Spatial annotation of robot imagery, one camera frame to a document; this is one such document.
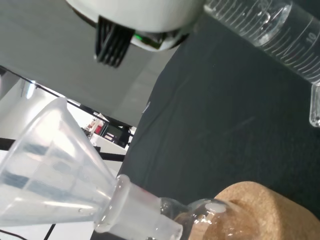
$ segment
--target laboratory bench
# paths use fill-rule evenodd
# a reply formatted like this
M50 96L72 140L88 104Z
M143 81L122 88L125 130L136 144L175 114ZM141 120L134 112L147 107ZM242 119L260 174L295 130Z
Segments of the laboratory bench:
M298 3L320 19L319 1ZM203 15L160 74L120 173L184 204L254 181L320 218L320 130L309 123L310 92Z

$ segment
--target black surface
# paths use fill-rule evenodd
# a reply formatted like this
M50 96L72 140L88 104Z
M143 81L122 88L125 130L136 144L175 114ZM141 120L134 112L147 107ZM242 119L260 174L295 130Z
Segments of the black surface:
M300 3L320 18L319 1ZM158 78L121 173L184 204L255 181L320 218L310 84L207 16L194 31Z

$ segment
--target plastic funnel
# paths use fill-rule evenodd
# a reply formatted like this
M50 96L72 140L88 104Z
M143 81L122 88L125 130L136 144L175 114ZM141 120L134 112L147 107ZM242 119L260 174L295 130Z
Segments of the plastic funnel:
M58 98L0 164L0 226L97 221L116 184Z

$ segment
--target green light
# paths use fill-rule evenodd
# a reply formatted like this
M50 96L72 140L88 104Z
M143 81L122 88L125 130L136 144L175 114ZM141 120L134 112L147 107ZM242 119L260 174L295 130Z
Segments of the green light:
M134 37L135 37L136 39L139 39L140 41L142 41L142 37L140 37L139 35L135 34Z

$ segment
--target red object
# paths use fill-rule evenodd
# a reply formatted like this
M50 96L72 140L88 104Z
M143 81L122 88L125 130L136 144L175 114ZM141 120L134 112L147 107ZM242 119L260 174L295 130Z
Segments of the red object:
M101 131L101 129L102 129L102 126L100 126L100 125L97 126L96 129L95 129L95 131L94 131L94 133L95 133L95 134L99 134L100 131Z

